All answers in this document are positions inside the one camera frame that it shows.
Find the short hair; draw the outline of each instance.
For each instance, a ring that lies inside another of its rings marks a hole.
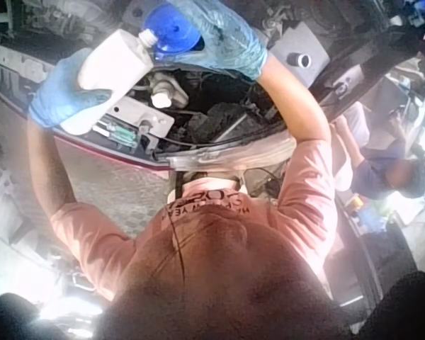
[[[416,159],[411,164],[411,180],[400,193],[406,198],[419,198],[425,195],[425,161]]]

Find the latex glove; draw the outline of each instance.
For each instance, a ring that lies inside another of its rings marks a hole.
[[[84,48],[58,62],[36,93],[28,113],[44,128],[52,128],[80,111],[105,103],[111,90],[83,90],[77,76],[91,49]]]
[[[205,48],[171,60],[209,69],[236,69],[250,79],[261,76],[268,51],[254,30],[218,0],[168,0],[198,29]]]

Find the short-sleeved shirt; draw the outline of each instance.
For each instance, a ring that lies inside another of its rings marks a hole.
[[[337,221],[330,144],[316,140],[297,146],[277,205],[231,189],[195,192],[161,209],[137,239],[129,238],[99,209],[84,203],[65,205],[51,223],[98,292],[112,300],[123,272],[136,261],[137,250],[170,227],[169,216],[175,222],[204,205],[221,205],[262,227],[278,230],[318,272],[334,242]]]
[[[405,142],[395,140],[387,149],[363,147],[365,160],[355,169],[351,190],[372,200],[382,200],[394,192],[385,180],[386,171],[405,155]]]

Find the mechanic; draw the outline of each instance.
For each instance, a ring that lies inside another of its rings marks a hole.
[[[30,105],[30,167],[55,234],[112,301],[96,337],[348,339],[345,319],[315,275],[337,222],[331,135],[322,109],[234,11],[216,0],[169,2],[205,41],[202,52],[177,61],[236,69],[257,80],[298,146],[277,205],[232,189],[198,191],[163,208],[130,239],[74,197],[50,128],[110,93],[77,88],[88,50],[60,61]],[[369,339],[376,339],[372,332]]]
[[[382,122],[377,133],[370,133],[363,105],[356,102],[334,121],[334,126],[351,158],[354,193],[372,200],[382,200],[395,191],[407,198],[425,194],[425,161],[405,159],[406,140],[397,116]]]

